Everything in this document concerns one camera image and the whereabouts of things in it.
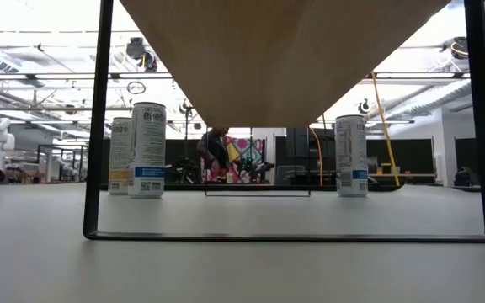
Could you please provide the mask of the colourful patchwork cloth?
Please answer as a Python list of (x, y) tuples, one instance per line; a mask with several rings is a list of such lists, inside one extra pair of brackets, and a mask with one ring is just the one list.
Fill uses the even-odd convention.
[(226, 136), (227, 151), (229, 154), (228, 178), (234, 183), (241, 183), (237, 177), (234, 162), (240, 158), (251, 158), (253, 163), (265, 162), (265, 139), (236, 138)]

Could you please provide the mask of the white Celsius can yellow band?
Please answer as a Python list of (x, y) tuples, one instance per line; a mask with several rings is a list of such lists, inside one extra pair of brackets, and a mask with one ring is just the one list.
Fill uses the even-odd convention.
[(128, 194), (131, 118), (114, 118), (110, 137), (108, 191)]

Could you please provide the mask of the black tripod stand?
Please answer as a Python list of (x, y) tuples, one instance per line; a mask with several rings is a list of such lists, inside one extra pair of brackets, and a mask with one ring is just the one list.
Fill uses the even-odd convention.
[(182, 159), (182, 176), (180, 183), (184, 183), (188, 177), (188, 166), (190, 165), (188, 151), (189, 117), (193, 107), (186, 104), (186, 100), (179, 106), (179, 112), (184, 113), (184, 155)]

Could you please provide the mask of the black metal shelf frame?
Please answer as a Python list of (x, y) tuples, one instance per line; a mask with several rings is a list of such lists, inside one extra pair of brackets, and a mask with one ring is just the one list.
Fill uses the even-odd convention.
[[(101, 0), (97, 59), (95, 63), (92, 107), (92, 129), (89, 153), (93, 159), (89, 167), (100, 169), (103, 164), (104, 118), (109, 77), (109, 47), (111, 44), (114, 0)], [(389, 242), (389, 243), (485, 243), (485, 185), (482, 186), (482, 213), (484, 233), (467, 236), (439, 235), (254, 235), (232, 237), (228, 234), (169, 235), (165, 233), (107, 232), (99, 230), (100, 177), (89, 177), (86, 182), (83, 215), (83, 236), (89, 240), (105, 241), (165, 241), (165, 242)]]

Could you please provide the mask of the grey chair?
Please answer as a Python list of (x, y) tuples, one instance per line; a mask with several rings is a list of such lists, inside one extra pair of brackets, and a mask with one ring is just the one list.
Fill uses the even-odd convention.
[(306, 168), (302, 165), (280, 165), (276, 168), (276, 185), (304, 185), (307, 183)]

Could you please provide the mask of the wooden desk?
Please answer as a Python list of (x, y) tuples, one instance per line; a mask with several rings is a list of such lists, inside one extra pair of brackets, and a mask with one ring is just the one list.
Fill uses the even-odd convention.
[(368, 175), (368, 179), (371, 183), (402, 186), (404, 184), (434, 184), (436, 175), (432, 173), (399, 173), (395, 176), (392, 173), (372, 173)]

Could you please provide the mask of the black cabinet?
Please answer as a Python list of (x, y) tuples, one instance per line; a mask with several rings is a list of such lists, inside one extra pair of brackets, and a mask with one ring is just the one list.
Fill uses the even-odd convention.
[(285, 146), (286, 154), (290, 158), (309, 157), (309, 130), (288, 128), (286, 130)]

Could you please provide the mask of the black partition panel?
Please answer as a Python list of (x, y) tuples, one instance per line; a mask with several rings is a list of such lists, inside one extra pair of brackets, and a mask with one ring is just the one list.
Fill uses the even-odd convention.
[[(198, 140), (188, 139), (188, 151), (189, 158), (200, 165), (200, 152), (197, 150)], [(166, 176), (165, 182), (167, 184), (178, 184), (174, 183), (170, 176), (170, 168), (176, 161), (178, 161), (184, 155), (184, 139), (174, 140), (169, 139), (166, 141)], [(201, 183), (201, 165), (200, 165), (200, 182)]]
[[(377, 163), (391, 163), (388, 145), (385, 140), (368, 140), (367, 156), (375, 157)], [(401, 173), (433, 173), (434, 159), (430, 139), (393, 139), (391, 149), (397, 167)]]
[(477, 146), (474, 138), (455, 138), (456, 147), (456, 168), (471, 168), (478, 176), (477, 168)]

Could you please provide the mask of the black ceiling device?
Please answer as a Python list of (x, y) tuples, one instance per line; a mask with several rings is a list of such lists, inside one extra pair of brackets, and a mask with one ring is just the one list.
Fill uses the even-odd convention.
[(136, 66), (145, 72), (157, 71), (157, 58), (153, 52), (146, 50), (142, 37), (130, 38), (125, 53), (136, 62)]

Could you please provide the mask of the black table frame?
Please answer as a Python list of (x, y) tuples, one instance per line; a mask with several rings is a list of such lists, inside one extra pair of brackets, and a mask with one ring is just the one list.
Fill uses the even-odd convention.
[[(408, 185), (401, 186), (386, 185), (381, 183), (370, 183), (370, 192), (392, 192), (398, 189), (406, 189)], [(427, 185), (431, 189), (458, 189), (467, 193), (480, 193), (480, 187), (454, 186), (444, 187), (436, 184)], [(165, 191), (336, 191), (332, 185), (270, 185), (270, 184), (166, 184)]]

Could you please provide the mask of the person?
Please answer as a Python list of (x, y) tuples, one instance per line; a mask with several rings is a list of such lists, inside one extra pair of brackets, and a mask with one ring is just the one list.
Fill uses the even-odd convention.
[(204, 158), (205, 168), (220, 179), (225, 179), (229, 171), (229, 154), (225, 142), (228, 131), (228, 127), (212, 127), (197, 145), (197, 150)]

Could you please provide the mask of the white Celsius can blue band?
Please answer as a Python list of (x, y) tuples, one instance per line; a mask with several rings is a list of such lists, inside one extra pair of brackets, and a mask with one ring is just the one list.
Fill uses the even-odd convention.
[(165, 185), (165, 106), (139, 102), (132, 109), (128, 195), (135, 199), (160, 198)]
[(339, 116), (334, 130), (337, 193), (343, 197), (364, 197), (368, 194), (365, 117)]

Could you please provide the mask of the black office chair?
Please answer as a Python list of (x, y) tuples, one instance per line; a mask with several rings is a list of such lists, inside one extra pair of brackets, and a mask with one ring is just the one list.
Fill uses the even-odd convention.
[(456, 187), (479, 187), (480, 182), (477, 174), (469, 167), (461, 167), (455, 175)]

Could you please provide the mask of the light wooden shelf board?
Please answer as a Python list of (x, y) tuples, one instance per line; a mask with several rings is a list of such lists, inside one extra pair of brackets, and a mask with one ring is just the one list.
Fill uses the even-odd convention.
[(120, 0), (214, 127), (305, 128), (449, 0)]

